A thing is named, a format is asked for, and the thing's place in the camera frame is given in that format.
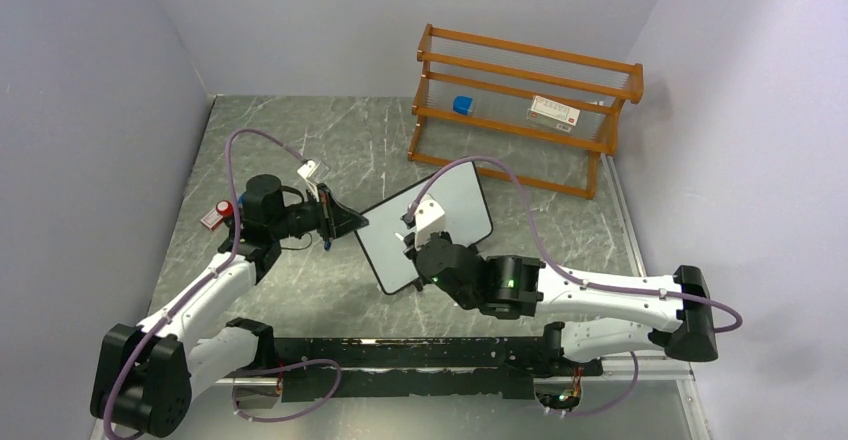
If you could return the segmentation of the small whiteboard black frame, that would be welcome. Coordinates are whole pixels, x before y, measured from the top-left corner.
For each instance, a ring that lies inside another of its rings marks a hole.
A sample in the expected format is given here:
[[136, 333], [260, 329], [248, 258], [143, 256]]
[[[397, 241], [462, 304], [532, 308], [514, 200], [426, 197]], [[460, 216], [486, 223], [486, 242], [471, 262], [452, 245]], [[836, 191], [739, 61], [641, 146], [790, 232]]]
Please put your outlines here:
[[421, 180], [367, 208], [368, 224], [355, 235], [383, 293], [392, 295], [411, 285], [418, 274], [405, 251], [418, 250], [434, 233], [446, 232], [452, 242], [474, 245], [493, 232], [493, 222], [480, 178], [472, 163], [442, 174], [427, 188], [414, 208], [409, 227], [404, 221], [410, 204], [422, 188]]

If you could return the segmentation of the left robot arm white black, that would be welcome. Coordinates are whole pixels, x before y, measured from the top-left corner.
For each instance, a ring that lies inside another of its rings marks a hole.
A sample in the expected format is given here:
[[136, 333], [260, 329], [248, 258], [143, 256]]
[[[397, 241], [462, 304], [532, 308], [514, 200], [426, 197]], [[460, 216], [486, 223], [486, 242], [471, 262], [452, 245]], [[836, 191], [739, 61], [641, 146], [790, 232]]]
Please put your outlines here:
[[267, 324], [237, 318], [213, 338], [201, 335], [272, 269], [282, 240], [316, 232], [330, 244], [369, 223], [337, 202], [325, 184], [286, 204], [285, 193], [294, 191], [274, 175], [250, 178], [225, 220], [228, 236], [207, 268], [157, 313], [107, 332], [90, 401], [94, 417], [131, 429], [133, 438], [164, 438], [184, 419], [190, 402], [218, 380], [240, 370], [261, 376], [281, 366]]

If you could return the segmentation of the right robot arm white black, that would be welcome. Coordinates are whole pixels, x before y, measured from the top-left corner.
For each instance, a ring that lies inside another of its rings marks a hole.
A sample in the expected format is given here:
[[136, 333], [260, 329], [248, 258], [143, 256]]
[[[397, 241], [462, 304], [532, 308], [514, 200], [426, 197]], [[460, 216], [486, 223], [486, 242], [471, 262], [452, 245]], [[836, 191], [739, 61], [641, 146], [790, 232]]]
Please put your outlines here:
[[482, 257], [446, 232], [404, 255], [421, 283], [433, 284], [464, 310], [502, 320], [558, 316], [560, 332], [539, 351], [550, 373], [575, 363], [638, 350], [660, 350], [681, 361], [718, 357], [710, 294], [701, 270], [682, 265], [671, 275], [629, 277], [567, 270], [533, 257]]

